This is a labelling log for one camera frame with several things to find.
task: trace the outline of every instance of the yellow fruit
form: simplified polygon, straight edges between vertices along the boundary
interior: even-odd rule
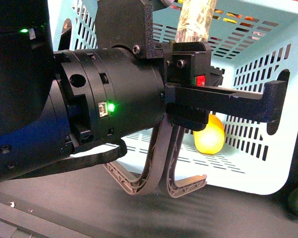
[[[223,148],[225,140],[224,126],[217,116],[210,114],[207,127],[201,131],[194,131],[193,136],[198,151],[203,154],[213,155]]]

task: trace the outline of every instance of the black cylindrical joint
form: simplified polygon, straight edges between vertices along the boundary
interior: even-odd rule
[[[0,136],[0,182],[67,158],[73,149],[70,133],[63,97],[53,81],[40,118]]]
[[[0,0],[0,135],[40,117],[53,78],[47,1]]]
[[[55,58],[69,115],[73,115],[71,130],[80,146],[151,128],[164,115],[164,84],[158,69],[131,52],[119,48],[63,51]]]

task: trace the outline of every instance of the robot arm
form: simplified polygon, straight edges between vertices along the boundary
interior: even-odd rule
[[[12,19],[21,21],[0,26],[0,182],[43,167],[38,174],[70,171],[74,159],[62,159],[105,143],[121,149],[92,164],[116,160],[127,152],[122,137],[157,127],[165,114],[192,130],[205,128],[210,111],[280,118],[285,82],[266,83],[264,94],[217,87],[222,72],[211,67],[208,43],[153,40],[151,1],[99,1],[98,48],[54,55],[47,3],[30,2],[12,6]]]

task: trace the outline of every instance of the wrapped object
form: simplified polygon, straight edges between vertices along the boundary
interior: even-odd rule
[[[207,41],[217,0],[185,0],[176,42]]]

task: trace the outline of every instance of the white plastic basket bottom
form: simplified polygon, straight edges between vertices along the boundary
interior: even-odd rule
[[[89,27],[88,21],[79,17],[78,8],[69,8],[72,3],[62,2],[54,48],[66,18],[74,22],[71,49],[95,47],[96,41],[91,45],[89,38],[86,41],[87,31],[89,36],[96,37],[93,25]],[[94,16],[97,2],[85,0],[82,4],[90,12],[89,16]],[[174,39],[180,15],[176,8],[181,8],[177,3],[174,5],[153,13],[156,40]],[[277,132],[268,135],[266,123],[217,114],[225,124],[224,148],[216,155],[205,156],[196,150],[193,136],[185,135],[176,177],[207,174],[211,185],[270,194],[287,180],[298,132],[298,2],[218,0],[216,9],[209,43],[213,49],[212,66],[224,69],[222,87],[263,92],[265,82],[276,80],[283,70],[289,70],[291,76],[282,118]],[[78,30],[80,24],[86,28],[84,34]],[[124,138],[129,152],[120,162],[132,172],[142,171],[149,135],[150,130],[146,130]],[[108,148],[102,146],[87,153]]]

